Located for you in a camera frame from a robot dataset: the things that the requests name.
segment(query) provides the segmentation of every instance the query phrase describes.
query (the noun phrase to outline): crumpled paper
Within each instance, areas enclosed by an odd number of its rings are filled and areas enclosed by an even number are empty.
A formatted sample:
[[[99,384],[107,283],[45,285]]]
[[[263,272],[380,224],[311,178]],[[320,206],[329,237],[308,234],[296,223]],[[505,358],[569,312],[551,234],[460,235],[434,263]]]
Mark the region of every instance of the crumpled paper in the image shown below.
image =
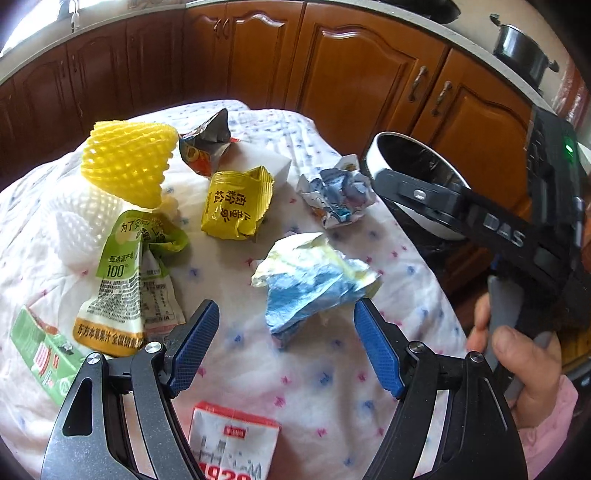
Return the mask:
[[[302,175],[296,189],[324,228],[353,223],[375,203],[371,182],[359,171],[357,155],[342,157],[334,168],[320,170],[319,175],[311,181]]]
[[[252,276],[268,287],[265,319],[285,347],[303,321],[337,305],[372,297],[379,274],[361,260],[346,258],[321,232],[298,233],[275,242]]]

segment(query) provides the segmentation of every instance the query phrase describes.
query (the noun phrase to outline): wooden cabinet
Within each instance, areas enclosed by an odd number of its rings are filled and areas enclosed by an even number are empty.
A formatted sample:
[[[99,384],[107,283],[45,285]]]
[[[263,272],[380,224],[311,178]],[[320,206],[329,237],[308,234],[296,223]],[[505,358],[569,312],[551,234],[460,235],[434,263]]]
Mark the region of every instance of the wooden cabinet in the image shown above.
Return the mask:
[[[55,160],[84,140],[68,75],[66,45],[44,53],[14,75],[17,108],[26,141],[20,175]]]
[[[227,98],[252,109],[283,108],[302,2],[229,2],[222,25]]]
[[[183,26],[183,92],[186,102],[225,98],[222,24],[226,4],[187,10]]]
[[[412,136],[452,163],[476,192],[527,218],[525,137],[531,104],[476,61],[452,50]],[[448,263],[448,292],[482,272],[492,254],[470,244]]]
[[[16,90],[12,79],[0,85],[0,190],[18,178],[20,125],[15,111]]]
[[[127,56],[134,114],[181,103],[183,13],[171,10],[127,21]]]
[[[383,130],[408,133],[446,45],[391,18],[308,4],[285,107],[310,117],[341,154]]]
[[[67,52],[74,99],[86,135],[99,120],[132,116],[125,22],[70,40]]]
[[[184,20],[187,101],[237,99],[283,108],[302,2],[247,1],[194,7]]]

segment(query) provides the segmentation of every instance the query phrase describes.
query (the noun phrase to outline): green light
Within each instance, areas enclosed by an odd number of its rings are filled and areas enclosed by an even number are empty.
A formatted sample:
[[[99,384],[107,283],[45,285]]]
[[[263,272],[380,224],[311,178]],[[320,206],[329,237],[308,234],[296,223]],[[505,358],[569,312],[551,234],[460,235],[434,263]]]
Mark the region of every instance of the green light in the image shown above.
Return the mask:
[[[568,161],[571,165],[574,165],[576,158],[575,158],[575,143],[574,140],[568,136],[563,137],[564,142],[564,156],[566,157],[565,160]]]

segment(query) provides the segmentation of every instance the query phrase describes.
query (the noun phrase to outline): cabinet handle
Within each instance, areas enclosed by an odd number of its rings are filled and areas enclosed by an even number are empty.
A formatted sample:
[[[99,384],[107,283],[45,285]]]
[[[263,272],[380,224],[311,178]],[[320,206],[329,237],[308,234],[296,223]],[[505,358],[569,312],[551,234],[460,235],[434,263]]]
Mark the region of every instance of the cabinet handle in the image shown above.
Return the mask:
[[[219,26],[220,26],[220,23],[221,23],[221,21],[222,21],[222,19],[220,18],[220,19],[219,19],[219,20],[216,22],[216,24],[213,26],[213,31],[214,31],[214,33],[216,34],[216,38],[219,38],[219,37],[220,37],[220,35],[219,35]]]
[[[451,90],[451,89],[452,89],[452,83],[449,80],[447,80],[443,84],[443,90],[441,90],[441,93],[437,97],[437,100],[435,100],[435,107],[433,108],[433,110],[431,110],[431,115],[433,115],[433,116],[439,115],[438,108],[441,105],[441,102],[443,101],[443,99],[445,98],[447,91]]]
[[[229,24],[230,24],[230,19],[229,19],[229,18],[227,18],[227,19],[226,19],[226,21],[223,23],[223,27],[222,27],[222,30],[223,30],[223,36],[224,36],[224,38],[225,38],[226,40],[227,40],[228,38],[230,38],[230,35],[226,33],[226,26],[227,26],[227,25],[229,25]]]
[[[423,65],[420,70],[418,71],[417,78],[414,79],[413,85],[410,87],[410,93],[408,94],[408,101],[413,103],[415,101],[414,92],[417,90],[418,84],[421,83],[421,78],[423,75],[427,74],[428,70],[425,65]]]

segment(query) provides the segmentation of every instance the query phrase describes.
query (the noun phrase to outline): green juice carton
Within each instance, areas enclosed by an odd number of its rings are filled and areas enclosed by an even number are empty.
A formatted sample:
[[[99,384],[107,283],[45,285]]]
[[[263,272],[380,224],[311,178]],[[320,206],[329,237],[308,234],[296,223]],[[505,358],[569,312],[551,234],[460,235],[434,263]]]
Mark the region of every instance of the green juice carton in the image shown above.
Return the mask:
[[[60,406],[85,357],[55,327],[35,321],[26,307],[10,337],[31,373]]]

